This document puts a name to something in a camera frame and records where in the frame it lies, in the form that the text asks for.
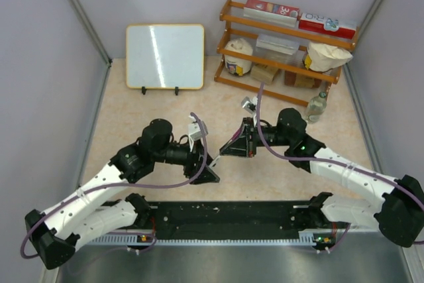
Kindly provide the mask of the magenta marker cap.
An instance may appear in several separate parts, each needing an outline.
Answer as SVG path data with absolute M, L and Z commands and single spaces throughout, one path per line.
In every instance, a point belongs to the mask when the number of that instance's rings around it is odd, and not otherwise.
M 233 135 L 233 137 L 232 137 L 232 139 L 233 139 L 233 140 L 235 140 L 235 139 L 237 139 L 237 138 L 239 137 L 239 135 L 240 135 L 240 131 L 241 131 L 241 129 L 238 129 L 238 130 L 234 133 L 234 135 Z

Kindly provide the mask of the yellow framed whiteboard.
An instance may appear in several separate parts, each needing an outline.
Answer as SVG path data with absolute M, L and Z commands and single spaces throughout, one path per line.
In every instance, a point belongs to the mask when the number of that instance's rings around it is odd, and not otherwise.
M 204 84 L 205 29 L 201 24 L 133 24 L 126 28 L 126 85 L 199 90 Z

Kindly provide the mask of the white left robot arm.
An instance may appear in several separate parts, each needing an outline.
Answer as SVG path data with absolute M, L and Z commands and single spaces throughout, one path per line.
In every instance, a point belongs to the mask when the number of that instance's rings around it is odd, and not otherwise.
M 131 194 L 111 207 L 101 205 L 129 187 L 141 187 L 140 180 L 154 171 L 157 163 L 178 165 L 187 184 L 217 183 L 219 177 L 209 168 L 207 127 L 196 114 L 190 115 L 182 143 L 174 140 L 172 124 L 154 119 L 135 142 L 118 150 L 86 184 L 61 202 L 25 216 L 26 237 L 45 268 L 52 270 L 67 263 L 88 242 L 122 227 L 141 228 L 150 220 L 150 206 L 144 197 Z

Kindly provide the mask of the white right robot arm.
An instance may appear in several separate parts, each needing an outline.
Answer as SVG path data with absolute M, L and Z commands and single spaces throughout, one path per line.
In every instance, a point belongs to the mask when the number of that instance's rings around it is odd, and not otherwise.
M 328 178 L 358 194 L 360 199 L 325 193 L 316 196 L 309 219 L 317 227 L 343 222 L 377 229 L 401 246 L 418 245 L 423 230 L 423 189 L 418 180 L 373 172 L 357 165 L 306 132 L 299 111 L 280 111 L 274 126 L 261 125 L 256 117 L 245 117 L 238 133 L 219 150 L 221 156 L 252 158 L 258 147 L 270 150 L 284 146 L 283 159 L 310 174 Z

